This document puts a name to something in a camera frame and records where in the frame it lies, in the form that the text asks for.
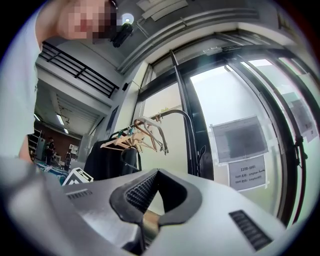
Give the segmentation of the round ceiling lamp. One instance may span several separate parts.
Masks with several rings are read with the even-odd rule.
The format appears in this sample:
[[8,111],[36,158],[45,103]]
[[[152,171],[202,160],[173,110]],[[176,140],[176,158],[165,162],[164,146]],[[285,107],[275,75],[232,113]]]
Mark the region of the round ceiling lamp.
[[134,23],[134,16],[131,13],[124,13],[121,16],[123,25],[132,25]]

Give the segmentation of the white paper sign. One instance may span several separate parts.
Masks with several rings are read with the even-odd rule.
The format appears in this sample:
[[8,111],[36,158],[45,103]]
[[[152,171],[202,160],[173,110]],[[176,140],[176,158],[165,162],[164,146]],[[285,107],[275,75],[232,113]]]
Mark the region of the white paper sign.
[[236,191],[247,191],[267,185],[263,155],[228,164],[228,185]]

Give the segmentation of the grey printed sheet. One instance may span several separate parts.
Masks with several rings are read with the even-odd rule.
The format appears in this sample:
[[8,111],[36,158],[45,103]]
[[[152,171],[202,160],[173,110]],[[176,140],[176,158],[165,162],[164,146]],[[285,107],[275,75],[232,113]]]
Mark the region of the grey printed sheet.
[[306,138],[308,143],[311,142],[317,137],[318,132],[307,105],[294,92],[286,93],[282,96],[295,118],[299,132]]

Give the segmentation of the black stand pole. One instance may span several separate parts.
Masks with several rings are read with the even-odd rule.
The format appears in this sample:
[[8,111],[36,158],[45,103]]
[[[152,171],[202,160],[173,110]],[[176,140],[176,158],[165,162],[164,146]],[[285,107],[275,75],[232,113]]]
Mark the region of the black stand pole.
[[201,172],[201,160],[206,152],[206,146],[203,145],[200,148],[200,151],[197,149],[197,142],[195,138],[194,133],[194,127],[193,127],[193,115],[191,117],[189,114],[192,114],[190,102],[187,95],[187,89],[185,86],[185,83],[183,81],[183,77],[181,75],[181,72],[178,70],[178,61],[176,59],[176,56],[173,52],[173,50],[169,51],[173,68],[176,75],[176,80],[178,84],[178,89],[180,93],[181,98],[181,105],[182,105],[182,111],[184,112],[183,117],[185,120],[185,127],[186,127],[186,136],[187,136],[187,148],[188,148],[188,156],[190,158],[190,171],[188,171],[189,174],[192,174],[194,176],[203,177]]

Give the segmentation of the person's left forearm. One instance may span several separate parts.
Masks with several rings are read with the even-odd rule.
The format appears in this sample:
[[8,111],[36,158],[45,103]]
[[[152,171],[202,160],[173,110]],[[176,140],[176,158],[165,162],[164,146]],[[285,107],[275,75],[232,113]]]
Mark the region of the person's left forearm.
[[28,142],[28,137],[25,136],[24,140],[23,140],[23,143],[22,143],[22,146],[20,148],[20,151],[19,151],[19,158],[28,162],[28,163],[33,163],[31,157],[30,157],[30,152],[29,152],[29,142]]

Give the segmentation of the dark printed sheet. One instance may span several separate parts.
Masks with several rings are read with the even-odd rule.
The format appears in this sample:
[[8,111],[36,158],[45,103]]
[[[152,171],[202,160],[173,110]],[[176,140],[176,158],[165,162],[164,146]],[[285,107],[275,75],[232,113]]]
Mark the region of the dark printed sheet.
[[219,163],[240,161],[268,152],[267,141],[257,116],[210,125]]

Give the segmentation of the black garment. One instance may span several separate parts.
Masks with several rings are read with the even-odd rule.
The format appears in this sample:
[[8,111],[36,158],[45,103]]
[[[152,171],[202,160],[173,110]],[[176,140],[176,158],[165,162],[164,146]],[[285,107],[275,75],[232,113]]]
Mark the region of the black garment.
[[106,140],[97,141],[89,153],[85,162],[84,171],[93,177],[94,181],[101,181],[123,176],[120,156],[122,151],[108,148],[100,148]]

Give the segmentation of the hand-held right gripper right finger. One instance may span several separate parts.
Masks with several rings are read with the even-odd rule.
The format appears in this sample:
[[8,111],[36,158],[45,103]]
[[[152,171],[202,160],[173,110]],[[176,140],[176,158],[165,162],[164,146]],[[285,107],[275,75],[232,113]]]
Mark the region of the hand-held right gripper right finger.
[[[307,224],[303,219],[285,227],[234,189],[190,174],[177,176],[195,185],[202,194],[199,210],[184,224],[160,228],[147,256],[280,256]],[[272,240],[256,251],[230,213],[242,210]]]

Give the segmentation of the white plastic hanger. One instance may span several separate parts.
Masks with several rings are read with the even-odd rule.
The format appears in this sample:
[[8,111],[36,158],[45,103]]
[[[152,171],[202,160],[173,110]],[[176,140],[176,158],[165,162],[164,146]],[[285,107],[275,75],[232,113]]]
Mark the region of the white plastic hanger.
[[[168,144],[162,129],[161,122],[151,119],[150,117],[140,116],[133,121],[133,124],[139,131],[149,136],[153,143],[157,143],[160,146],[160,151],[162,151],[165,156],[169,153]],[[155,137],[150,127],[157,129],[161,140]]]

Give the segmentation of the person's white shirt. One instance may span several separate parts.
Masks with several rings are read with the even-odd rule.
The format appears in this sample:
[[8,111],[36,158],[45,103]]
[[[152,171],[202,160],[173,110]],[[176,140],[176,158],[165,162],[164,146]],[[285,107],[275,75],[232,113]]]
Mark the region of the person's white shirt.
[[11,42],[0,64],[0,156],[19,156],[27,135],[34,133],[41,53],[36,37],[35,12]]

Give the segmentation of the curved clothes rail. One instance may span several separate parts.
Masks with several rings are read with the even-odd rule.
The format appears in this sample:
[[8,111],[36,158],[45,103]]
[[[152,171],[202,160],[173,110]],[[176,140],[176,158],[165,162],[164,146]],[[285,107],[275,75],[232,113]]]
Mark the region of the curved clothes rail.
[[171,174],[186,174],[191,170],[187,147],[188,137],[183,114],[182,110],[169,109],[148,117],[161,121],[169,153],[165,155],[161,151],[155,152],[145,148],[143,152],[139,152],[142,171],[157,168],[165,169]]

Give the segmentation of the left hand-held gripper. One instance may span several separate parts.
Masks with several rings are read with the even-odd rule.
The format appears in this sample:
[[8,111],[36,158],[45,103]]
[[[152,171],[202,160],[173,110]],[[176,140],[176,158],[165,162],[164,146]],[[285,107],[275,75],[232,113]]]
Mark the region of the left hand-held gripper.
[[78,167],[70,171],[62,186],[91,183],[93,181],[94,178],[92,176],[90,176],[88,173],[86,173],[84,170]]

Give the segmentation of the row of wooden hangers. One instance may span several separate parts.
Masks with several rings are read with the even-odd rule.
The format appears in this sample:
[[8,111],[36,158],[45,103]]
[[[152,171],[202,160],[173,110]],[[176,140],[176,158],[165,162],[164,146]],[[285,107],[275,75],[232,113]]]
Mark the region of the row of wooden hangers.
[[[158,130],[155,127],[149,128],[155,137],[161,141],[162,139]],[[128,126],[124,130],[119,131],[116,133],[116,135],[112,136],[109,141],[102,143],[100,146],[101,149],[111,149],[117,151],[123,151],[129,147],[136,148],[140,153],[142,153],[144,149],[162,152],[160,151],[160,146],[157,143],[152,142],[152,139],[138,130],[134,124]]]

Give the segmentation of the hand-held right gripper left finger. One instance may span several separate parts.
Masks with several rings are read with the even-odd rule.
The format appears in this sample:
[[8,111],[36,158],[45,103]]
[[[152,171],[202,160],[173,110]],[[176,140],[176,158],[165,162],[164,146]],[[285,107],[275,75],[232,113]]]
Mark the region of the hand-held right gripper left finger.
[[129,204],[124,192],[107,206],[122,224],[133,228],[133,238],[115,245],[86,222],[73,205],[84,189],[65,188],[52,175],[19,158],[0,157],[0,200],[14,228],[35,253],[47,256],[134,256],[134,244],[145,246],[143,214]]

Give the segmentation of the black balcony railing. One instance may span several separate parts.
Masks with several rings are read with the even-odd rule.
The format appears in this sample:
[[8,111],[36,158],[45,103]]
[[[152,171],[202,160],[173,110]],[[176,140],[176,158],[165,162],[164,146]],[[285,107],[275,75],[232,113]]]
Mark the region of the black balcony railing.
[[43,43],[42,52],[39,54],[39,57],[47,63],[51,63],[64,70],[75,79],[84,82],[109,99],[120,89],[119,86],[91,67],[50,43]]

